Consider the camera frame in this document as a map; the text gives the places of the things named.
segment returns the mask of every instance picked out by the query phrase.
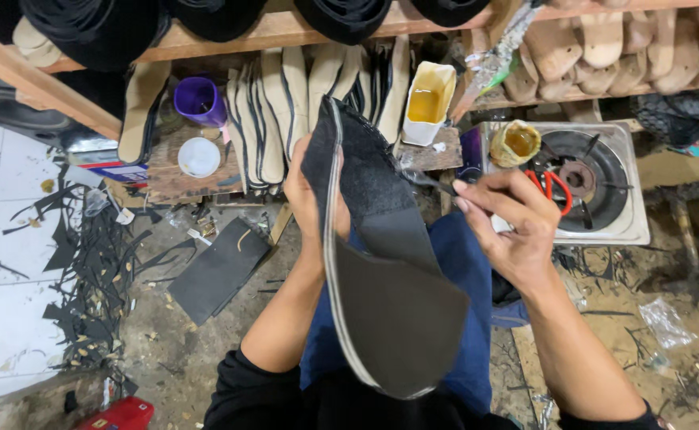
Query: hand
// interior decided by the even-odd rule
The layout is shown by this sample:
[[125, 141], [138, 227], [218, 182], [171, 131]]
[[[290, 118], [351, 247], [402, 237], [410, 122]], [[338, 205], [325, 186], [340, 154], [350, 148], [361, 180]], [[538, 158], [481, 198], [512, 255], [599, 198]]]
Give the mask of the hand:
[[[312, 139], [312, 134], [306, 135], [296, 142], [294, 154], [291, 156], [288, 176], [283, 185], [283, 191], [291, 204], [294, 219], [296, 219], [299, 229], [302, 231], [302, 251], [317, 251], [318, 256], [322, 258], [323, 233], [320, 231], [320, 215], [317, 212], [317, 200], [310, 183], [307, 182], [301, 171], [301, 162], [305, 159], [305, 152], [310, 144], [310, 139]], [[334, 227], [339, 235], [346, 239], [350, 235], [350, 211], [347, 209], [341, 194], [338, 198]]]
[[[551, 249], [559, 207], [521, 171], [505, 171], [483, 176], [476, 184], [454, 181], [460, 197], [456, 204], [463, 212], [490, 264], [523, 295], [535, 291], [541, 277], [554, 276]], [[496, 233], [490, 216], [496, 214], [514, 226], [515, 231]]]

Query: purple cup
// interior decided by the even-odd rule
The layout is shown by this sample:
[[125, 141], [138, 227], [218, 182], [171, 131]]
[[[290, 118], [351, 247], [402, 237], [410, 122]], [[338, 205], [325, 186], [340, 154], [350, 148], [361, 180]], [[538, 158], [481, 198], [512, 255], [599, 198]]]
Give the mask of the purple cup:
[[205, 77], [186, 77], [174, 89], [174, 108], [183, 116], [209, 127], [222, 127], [227, 109], [220, 91]]

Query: blue jeans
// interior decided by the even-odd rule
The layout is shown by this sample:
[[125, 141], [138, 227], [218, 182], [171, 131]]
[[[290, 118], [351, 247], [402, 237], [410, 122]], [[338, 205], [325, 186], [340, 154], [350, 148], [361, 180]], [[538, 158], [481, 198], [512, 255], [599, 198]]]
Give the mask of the blue jeans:
[[[471, 300], [458, 356], [441, 386], [458, 396], [475, 414], [485, 415], [490, 412], [492, 396], [488, 373], [492, 312], [490, 263], [460, 212], [446, 215], [432, 224], [429, 238], [443, 274]], [[354, 231], [349, 235], [349, 243], [363, 249]], [[336, 337], [328, 289], [323, 285], [300, 362], [300, 387], [305, 389], [320, 375], [345, 366], [348, 364]]]

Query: stainless steel stove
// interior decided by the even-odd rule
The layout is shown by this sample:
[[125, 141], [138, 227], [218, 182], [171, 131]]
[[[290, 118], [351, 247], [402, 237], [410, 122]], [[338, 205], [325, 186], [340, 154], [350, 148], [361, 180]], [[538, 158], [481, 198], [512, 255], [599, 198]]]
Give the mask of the stainless steel stove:
[[[490, 139], [506, 122], [479, 125], [482, 170], [507, 170], [490, 162]], [[565, 245], [647, 245], [647, 213], [641, 196], [631, 132], [625, 123], [530, 122], [550, 150], [531, 163], [554, 171], [573, 194], [573, 207], [560, 221], [555, 243]], [[593, 137], [599, 142], [590, 145]], [[493, 218], [496, 231], [509, 230]]]

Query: white tile floor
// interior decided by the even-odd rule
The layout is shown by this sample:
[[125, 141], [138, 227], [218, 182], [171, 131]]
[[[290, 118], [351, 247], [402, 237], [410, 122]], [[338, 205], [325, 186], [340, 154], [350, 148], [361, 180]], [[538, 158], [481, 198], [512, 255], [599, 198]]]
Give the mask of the white tile floor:
[[26, 210], [10, 220], [45, 196], [42, 181], [58, 177], [47, 152], [47, 146], [0, 127], [0, 263], [28, 277], [0, 268], [0, 396], [55, 375], [49, 366], [60, 363], [64, 349], [57, 345], [62, 331], [41, 318], [48, 303], [60, 300], [47, 287], [61, 271], [42, 271], [55, 250], [51, 236], [60, 211], [47, 212], [39, 228], [2, 235], [35, 217], [35, 210]]

